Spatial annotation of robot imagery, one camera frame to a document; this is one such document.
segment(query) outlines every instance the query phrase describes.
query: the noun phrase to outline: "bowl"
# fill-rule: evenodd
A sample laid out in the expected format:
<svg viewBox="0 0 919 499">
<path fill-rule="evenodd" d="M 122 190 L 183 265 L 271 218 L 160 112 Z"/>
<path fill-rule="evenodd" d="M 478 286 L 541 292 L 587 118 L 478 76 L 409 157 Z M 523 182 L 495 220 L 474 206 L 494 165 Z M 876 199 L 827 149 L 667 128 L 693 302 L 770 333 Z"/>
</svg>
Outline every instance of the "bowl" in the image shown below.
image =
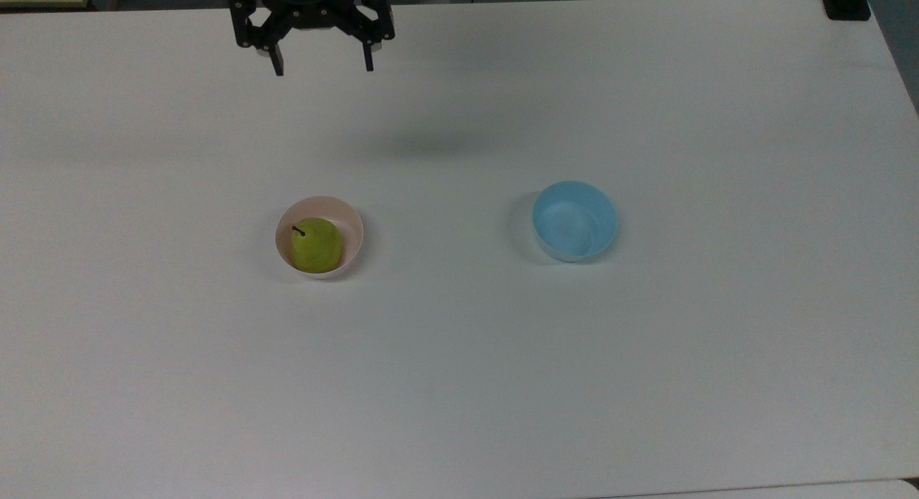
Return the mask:
<svg viewBox="0 0 919 499">
<path fill-rule="evenodd" d="M 561 261 L 585 261 L 607 249 L 618 216 L 610 199 L 585 182 L 557 182 L 533 204 L 533 228 L 543 251 Z"/>
<path fill-rule="evenodd" d="M 342 256 L 338 259 L 335 269 L 325 273 L 306 273 L 293 266 L 290 257 L 290 231 L 295 224 L 305 218 L 324 218 L 341 232 Z M 364 243 L 364 223 L 361 222 L 358 211 L 347 202 L 336 197 L 328 197 L 328 195 L 315 195 L 315 197 L 296 202 L 281 216 L 281 220 L 278 221 L 278 230 L 275 231 L 275 244 L 278 246 L 278 253 L 282 259 L 288 263 L 288 266 L 310 279 L 332 279 L 344 273 L 358 256 L 362 243 Z"/>
</svg>

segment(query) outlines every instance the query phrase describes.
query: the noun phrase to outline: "pink bowl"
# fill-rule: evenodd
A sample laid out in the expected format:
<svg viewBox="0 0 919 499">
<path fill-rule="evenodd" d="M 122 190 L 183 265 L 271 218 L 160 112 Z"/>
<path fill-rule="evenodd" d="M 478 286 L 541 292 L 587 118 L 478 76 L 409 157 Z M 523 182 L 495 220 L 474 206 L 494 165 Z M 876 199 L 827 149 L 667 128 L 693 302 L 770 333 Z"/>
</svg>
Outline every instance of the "pink bowl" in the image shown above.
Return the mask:
<svg viewBox="0 0 919 499">
<path fill-rule="evenodd" d="M 296 202 L 293 207 L 288 208 L 281 216 L 278 222 L 278 230 L 275 231 L 275 244 L 278 246 L 278 253 L 288 266 L 293 267 L 293 261 L 290 258 L 290 231 L 293 225 L 305 218 L 324 218 L 334 224 L 338 231 L 342 233 L 342 257 L 338 260 L 338 266 L 325 273 L 306 273 L 310 279 L 331 279 L 339 276 L 345 268 L 354 261 L 360 251 L 360 245 L 364 241 L 364 223 L 360 220 L 358 211 L 347 202 L 328 195 L 316 195 L 308 197 L 302 201 Z"/>
</svg>

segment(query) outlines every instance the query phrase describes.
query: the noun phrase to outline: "white table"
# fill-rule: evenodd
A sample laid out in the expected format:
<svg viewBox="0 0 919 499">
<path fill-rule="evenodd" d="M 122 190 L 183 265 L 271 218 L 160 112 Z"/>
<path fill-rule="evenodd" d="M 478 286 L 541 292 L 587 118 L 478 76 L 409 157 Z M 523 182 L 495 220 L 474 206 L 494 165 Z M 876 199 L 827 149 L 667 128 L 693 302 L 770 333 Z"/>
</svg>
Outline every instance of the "white table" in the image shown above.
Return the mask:
<svg viewBox="0 0 919 499">
<path fill-rule="evenodd" d="M 0 490 L 574 498 L 919 474 L 919 121 L 820 0 L 0 16 Z M 536 192 L 607 191 L 586 266 Z M 365 218 L 302 279 L 283 211 Z"/>
<path fill-rule="evenodd" d="M 719 492 L 644 495 L 647 499 L 917 499 L 919 492 L 902 480 L 844 482 Z"/>
</svg>

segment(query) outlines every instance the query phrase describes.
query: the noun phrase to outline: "pear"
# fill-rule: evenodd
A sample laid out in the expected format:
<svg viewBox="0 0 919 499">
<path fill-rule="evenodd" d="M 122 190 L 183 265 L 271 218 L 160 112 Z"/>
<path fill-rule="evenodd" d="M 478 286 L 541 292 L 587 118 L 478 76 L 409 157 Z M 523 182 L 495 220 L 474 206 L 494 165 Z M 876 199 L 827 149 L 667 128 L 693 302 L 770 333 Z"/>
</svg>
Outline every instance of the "pear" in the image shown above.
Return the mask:
<svg viewBox="0 0 919 499">
<path fill-rule="evenodd" d="M 338 266 L 342 234 L 324 218 L 306 218 L 292 228 L 290 258 L 304 273 L 326 273 Z"/>
</svg>

